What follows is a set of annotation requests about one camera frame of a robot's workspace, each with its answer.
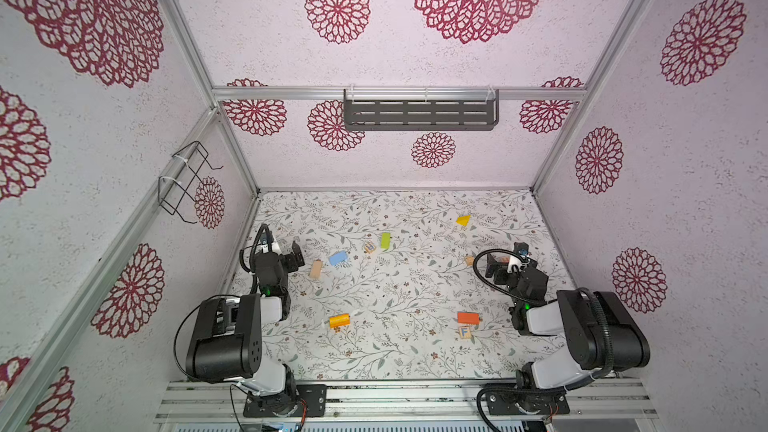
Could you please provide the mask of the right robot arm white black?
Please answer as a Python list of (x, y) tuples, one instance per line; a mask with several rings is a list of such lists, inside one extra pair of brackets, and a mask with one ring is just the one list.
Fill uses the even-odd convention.
[(539, 270), (526, 243), (479, 252), (472, 271), (483, 284), (512, 299), (509, 314), (520, 335), (565, 339), (549, 356), (524, 364), (512, 382), (481, 388), (476, 407), (483, 419), (513, 411), (567, 414), (569, 392), (649, 364), (649, 342), (616, 294), (580, 287), (559, 290), (548, 300), (549, 276)]

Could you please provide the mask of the red orange wood block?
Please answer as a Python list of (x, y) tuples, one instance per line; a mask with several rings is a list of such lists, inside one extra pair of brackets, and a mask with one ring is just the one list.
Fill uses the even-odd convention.
[(477, 326), (481, 322), (481, 317), (474, 312), (458, 312), (457, 322), (460, 325)]

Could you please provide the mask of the light blue wood block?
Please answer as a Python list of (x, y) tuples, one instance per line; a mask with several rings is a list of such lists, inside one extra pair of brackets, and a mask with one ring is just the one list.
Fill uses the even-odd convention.
[(340, 251), (329, 257), (329, 264), (333, 267), (345, 267), (348, 263), (349, 256), (345, 251)]

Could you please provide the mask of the orange yellow wood block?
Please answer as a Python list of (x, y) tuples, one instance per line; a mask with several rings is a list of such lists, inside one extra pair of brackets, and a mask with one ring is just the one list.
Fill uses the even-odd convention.
[(328, 321), (329, 327), (331, 329), (338, 329), (341, 327), (346, 327), (351, 323), (351, 317), (349, 314), (340, 314), (333, 316)]

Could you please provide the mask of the green wood block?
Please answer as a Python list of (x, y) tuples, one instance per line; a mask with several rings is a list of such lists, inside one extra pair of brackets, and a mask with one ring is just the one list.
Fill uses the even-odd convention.
[(382, 250), (389, 250), (391, 247), (391, 234), (385, 232), (381, 234), (380, 247)]

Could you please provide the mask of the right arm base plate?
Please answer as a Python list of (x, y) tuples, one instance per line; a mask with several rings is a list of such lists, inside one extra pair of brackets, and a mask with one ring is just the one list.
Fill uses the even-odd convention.
[(476, 399), (485, 404), (490, 415), (567, 415), (571, 409), (563, 390), (543, 392), (539, 389), (519, 389), (513, 384), (486, 384)]

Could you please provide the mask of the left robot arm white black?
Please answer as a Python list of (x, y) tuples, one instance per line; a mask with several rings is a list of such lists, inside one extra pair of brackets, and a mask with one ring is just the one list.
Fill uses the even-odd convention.
[(216, 294), (203, 300), (187, 317), (194, 318), (186, 355), (174, 361), (195, 382), (225, 383), (246, 395), (250, 406), (264, 415), (306, 416), (291, 368), (266, 355), (262, 326), (288, 319), (291, 296), (288, 276), (305, 265), (300, 245), (287, 253), (276, 245), (251, 247), (246, 271), (251, 291), (242, 296)]

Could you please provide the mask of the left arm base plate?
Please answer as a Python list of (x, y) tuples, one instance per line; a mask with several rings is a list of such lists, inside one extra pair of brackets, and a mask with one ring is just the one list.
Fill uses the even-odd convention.
[(250, 394), (243, 409), (245, 418), (317, 418), (325, 415), (328, 386), (299, 384), (268, 396)]

